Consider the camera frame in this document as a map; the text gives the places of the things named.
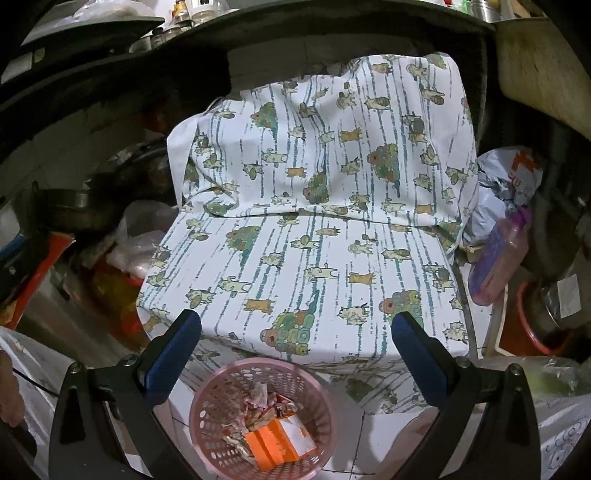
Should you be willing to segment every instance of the metal bolt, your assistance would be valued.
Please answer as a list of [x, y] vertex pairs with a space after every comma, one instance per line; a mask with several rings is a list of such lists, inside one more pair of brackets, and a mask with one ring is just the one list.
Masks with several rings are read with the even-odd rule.
[[80, 370], [82, 370], [82, 364], [80, 362], [75, 362], [75, 363], [73, 363], [73, 364], [70, 365], [70, 373], [71, 374], [76, 374]]
[[468, 368], [472, 365], [472, 362], [470, 362], [464, 356], [458, 356], [458, 357], [456, 357], [456, 365], [459, 366], [460, 368]]
[[509, 372], [511, 372], [512, 375], [518, 377], [523, 374], [523, 369], [517, 364], [511, 364], [509, 365]]
[[124, 367], [131, 367], [132, 365], [135, 365], [135, 363], [138, 361], [138, 356], [134, 353], [130, 354], [130, 355], [126, 355], [125, 357], [123, 357], [121, 359], [121, 365], [123, 365]]

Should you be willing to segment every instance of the pink plastic bottle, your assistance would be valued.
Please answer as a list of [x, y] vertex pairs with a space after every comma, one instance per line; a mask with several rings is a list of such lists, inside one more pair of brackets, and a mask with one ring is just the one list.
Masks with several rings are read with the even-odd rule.
[[529, 249], [531, 212], [524, 207], [497, 221], [484, 253], [472, 267], [468, 289], [474, 303], [490, 305], [509, 283]]

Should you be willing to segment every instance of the blue object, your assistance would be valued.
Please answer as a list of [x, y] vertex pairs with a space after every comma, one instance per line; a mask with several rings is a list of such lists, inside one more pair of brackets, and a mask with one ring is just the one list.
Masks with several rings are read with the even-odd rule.
[[142, 354], [139, 380], [149, 405], [160, 405], [168, 399], [200, 337], [201, 318], [192, 310], [183, 310], [168, 331], [148, 345]]
[[443, 408], [447, 402], [447, 375], [427, 346], [429, 341], [439, 341], [430, 338], [409, 312], [394, 316], [392, 340], [425, 401], [433, 407]]

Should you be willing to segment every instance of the pink plastic basket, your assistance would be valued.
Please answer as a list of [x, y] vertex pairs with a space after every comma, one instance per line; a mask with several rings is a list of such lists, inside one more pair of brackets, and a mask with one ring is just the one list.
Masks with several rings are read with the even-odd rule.
[[[296, 403], [298, 416], [316, 441], [316, 452], [263, 472], [224, 442], [221, 425], [231, 421], [225, 407], [229, 386], [249, 393], [254, 382], [267, 383], [269, 390]], [[337, 441], [335, 414], [318, 380], [294, 364], [271, 358], [239, 360], [216, 371], [195, 393], [189, 429], [207, 469], [226, 480], [309, 480], [328, 462]]]

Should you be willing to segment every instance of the cat print fabric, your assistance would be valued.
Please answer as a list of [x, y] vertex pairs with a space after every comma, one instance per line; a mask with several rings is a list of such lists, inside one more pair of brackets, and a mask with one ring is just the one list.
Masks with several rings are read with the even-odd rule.
[[450, 57], [369, 56], [239, 92], [177, 126], [168, 150], [180, 214], [138, 311], [150, 336], [185, 308], [201, 315], [190, 386], [275, 356], [367, 411], [408, 411], [423, 401], [395, 314], [467, 353], [447, 255], [476, 201], [476, 150]]

